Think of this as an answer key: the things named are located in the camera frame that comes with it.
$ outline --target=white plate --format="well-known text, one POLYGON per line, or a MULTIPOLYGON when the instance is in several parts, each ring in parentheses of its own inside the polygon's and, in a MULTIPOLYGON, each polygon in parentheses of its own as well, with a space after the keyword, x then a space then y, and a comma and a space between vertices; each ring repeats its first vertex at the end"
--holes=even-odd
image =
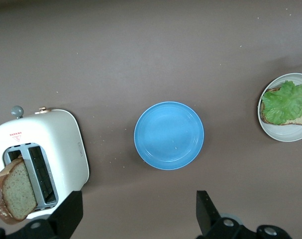
POLYGON ((278 77, 274 81, 272 81, 263 91, 260 96, 258 103, 258 120, 262 127, 262 129, 269 135, 271 138, 274 138, 278 141, 282 142, 293 142, 302 139, 302 125, 272 125, 268 123, 264 123, 260 118, 260 103, 262 96, 264 93, 271 88, 280 87, 282 83, 285 81, 293 81, 295 85, 302 84, 302 74, 301 73, 290 73, 283 76, 278 77))

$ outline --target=toaster knob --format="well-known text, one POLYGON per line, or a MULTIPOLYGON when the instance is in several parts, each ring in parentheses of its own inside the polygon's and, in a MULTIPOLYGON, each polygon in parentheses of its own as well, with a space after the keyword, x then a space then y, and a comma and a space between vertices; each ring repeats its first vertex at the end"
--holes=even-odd
POLYGON ((17 117, 17 120, 22 118, 22 115, 23 115, 23 108, 20 107, 20 106, 14 106, 12 109, 11 109, 11 114, 15 117, 17 117))
POLYGON ((35 114, 36 115, 38 115, 38 114, 44 114, 44 113, 48 113, 48 112, 50 112, 51 110, 50 109, 47 109, 46 107, 40 107, 39 108, 39 111, 38 112, 35 112, 35 114))

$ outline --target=bread slice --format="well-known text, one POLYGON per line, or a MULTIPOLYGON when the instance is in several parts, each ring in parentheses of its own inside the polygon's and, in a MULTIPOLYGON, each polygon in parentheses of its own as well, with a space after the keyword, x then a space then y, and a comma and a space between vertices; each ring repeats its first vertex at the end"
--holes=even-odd
MULTIPOLYGON (((278 91, 279 89, 280 89, 280 87, 278 87, 278 88, 272 88, 272 89, 269 89, 268 91, 278 91)), ((261 104, 260 104, 260 118, 261 118, 261 120, 264 123, 273 124, 273 123, 267 121, 265 115, 263 114, 264 108, 265 108, 265 105, 264 105, 263 102, 261 102, 261 104)), ((289 125, 289 124, 302 125, 302 116, 299 117, 299 118, 297 118, 297 119, 294 119, 294 120, 287 120, 285 123, 280 124, 280 125, 289 125)))
POLYGON ((7 224, 16 224, 36 206, 24 160, 17 158, 0 172, 0 218, 7 224))

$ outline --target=toaster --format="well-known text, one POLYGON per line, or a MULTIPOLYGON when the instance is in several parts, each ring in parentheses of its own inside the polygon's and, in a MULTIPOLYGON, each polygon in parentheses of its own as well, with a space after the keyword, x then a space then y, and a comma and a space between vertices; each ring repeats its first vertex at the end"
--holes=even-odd
POLYGON ((89 178, 89 165, 74 116, 60 109, 41 107, 0 125, 0 171, 20 155, 24 159, 37 200, 32 219, 52 214, 72 191, 80 191, 89 178))

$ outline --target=lettuce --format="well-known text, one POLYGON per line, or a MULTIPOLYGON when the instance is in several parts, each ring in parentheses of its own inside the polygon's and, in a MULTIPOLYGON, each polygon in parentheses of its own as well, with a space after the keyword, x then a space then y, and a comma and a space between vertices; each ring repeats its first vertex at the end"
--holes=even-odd
POLYGON ((292 81, 285 81, 278 91, 266 92, 262 101, 262 113, 268 122, 280 125, 295 120, 302 116, 302 84, 295 86, 292 81))

